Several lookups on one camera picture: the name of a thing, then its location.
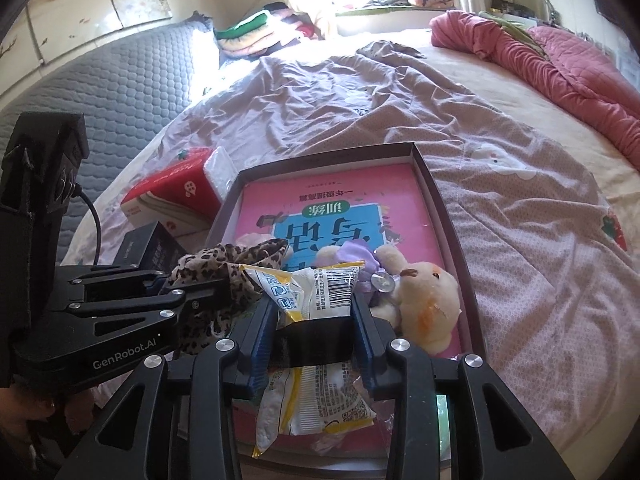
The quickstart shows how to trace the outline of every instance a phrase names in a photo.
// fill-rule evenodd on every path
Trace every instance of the plush toy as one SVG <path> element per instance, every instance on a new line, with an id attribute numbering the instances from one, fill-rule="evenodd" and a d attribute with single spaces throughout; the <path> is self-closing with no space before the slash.
<path id="1" fill-rule="evenodd" d="M 460 315 L 456 279 L 434 264 L 409 264 L 394 245 L 382 245 L 374 254 L 386 272 L 399 278 L 371 313 L 399 326 L 402 336 L 429 354 L 445 351 Z"/>
<path id="2" fill-rule="evenodd" d="M 358 273 L 356 290 L 359 290 L 367 303 L 371 300 L 375 290 L 371 286 L 371 276 L 380 269 L 380 263 L 376 260 L 364 240 L 347 240 L 341 246 L 327 245 L 320 248 L 313 262 L 315 267 L 329 267 L 335 264 L 348 262 L 364 262 L 364 266 Z"/>

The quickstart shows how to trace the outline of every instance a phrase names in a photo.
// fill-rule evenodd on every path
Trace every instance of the pink bedsheet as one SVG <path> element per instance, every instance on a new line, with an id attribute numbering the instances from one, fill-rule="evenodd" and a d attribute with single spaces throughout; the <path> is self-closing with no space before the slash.
<path id="1" fill-rule="evenodd" d="M 522 78 L 598 130 L 640 171 L 640 94 L 593 45 L 551 27 L 529 29 L 550 61 L 497 23 L 461 10 L 431 20 L 434 46 L 476 54 Z"/>

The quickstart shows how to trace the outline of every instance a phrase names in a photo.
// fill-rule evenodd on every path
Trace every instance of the window sill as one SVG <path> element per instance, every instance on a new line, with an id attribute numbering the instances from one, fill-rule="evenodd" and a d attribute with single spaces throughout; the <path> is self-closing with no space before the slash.
<path id="1" fill-rule="evenodd" d="M 447 12 L 450 9 L 425 9 L 424 7 L 414 7 L 414 6 L 380 6 L 380 7 L 364 7 L 361 9 L 350 9 L 343 10 L 342 12 L 336 12 L 335 15 L 338 18 L 344 16 L 372 16 L 375 14 L 388 14 L 390 12 L 399 12 L 399 11 L 408 11 L 408 10 L 416 10 L 418 12 L 437 12 L 439 14 L 443 12 Z"/>
<path id="2" fill-rule="evenodd" d="M 341 36 L 354 36 L 363 32 L 384 34 L 386 32 L 401 32 L 408 28 L 428 28 L 429 22 L 444 12 L 446 11 L 423 9 L 422 7 L 353 9 L 337 14 L 336 22 L 338 33 Z"/>

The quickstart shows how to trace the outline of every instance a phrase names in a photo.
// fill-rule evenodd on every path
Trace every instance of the qr code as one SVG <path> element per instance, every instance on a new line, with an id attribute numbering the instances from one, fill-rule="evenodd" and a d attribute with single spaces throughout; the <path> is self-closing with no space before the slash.
<path id="1" fill-rule="evenodd" d="M 362 399 L 360 399 L 353 408 L 342 414 L 343 422 L 349 422 L 350 420 L 362 420 L 363 418 L 367 418 L 367 406 Z"/>

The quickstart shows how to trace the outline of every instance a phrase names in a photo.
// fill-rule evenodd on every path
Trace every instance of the purple plush toy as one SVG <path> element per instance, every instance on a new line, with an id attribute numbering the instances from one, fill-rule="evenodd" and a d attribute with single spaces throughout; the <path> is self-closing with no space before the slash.
<path id="1" fill-rule="evenodd" d="M 315 267 L 329 267 L 348 262 L 364 262 L 364 268 L 360 269 L 358 273 L 356 289 L 363 293 L 368 303 L 375 292 L 371 285 L 371 276 L 375 272 L 384 271 L 384 269 L 380 267 L 380 263 L 364 240 L 347 240 L 341 246 L 322 247 L 316 254 L 313 264 Z"/>

